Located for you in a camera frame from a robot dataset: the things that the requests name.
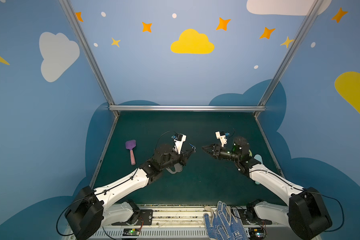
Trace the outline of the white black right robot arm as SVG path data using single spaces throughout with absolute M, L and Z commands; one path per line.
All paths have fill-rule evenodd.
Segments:
M 253 157 L 245 138 L 234 138 L 230 149 L 226 143 L 227 139 L 222 138 L 220 143 L 203 146 L 202 150 L 214 159 L 234 162 L 240 173 L 263 185 L 285 203 L 281 206 L 262 200 L 253 201 L 246 206 L 246 221 L 281 224 L 292 229 L 302 240 L 311 240 L 333 225 L 322 195 L 316 189 L 303 188 L 269 170 Z

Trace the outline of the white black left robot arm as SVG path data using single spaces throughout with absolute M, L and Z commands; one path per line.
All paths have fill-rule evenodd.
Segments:
M 64 209 L 62 216 L 66 218 L 77 240 L 87 240 L 106 225 L 117 222 L 132 224 L 138 212 L 134 203 L 123 202 L 117 205 L 116 210 L 111 210 L 111 206 L 130 193 L 158 180 L 163 170 L 185 166 L 195 152 L 194 146 L 177 152 L 174 147 L 163 144 L 155 149 L 151 158 L 129 175 L 96 189 L 89 186 L 82 188 L 72 203 Z

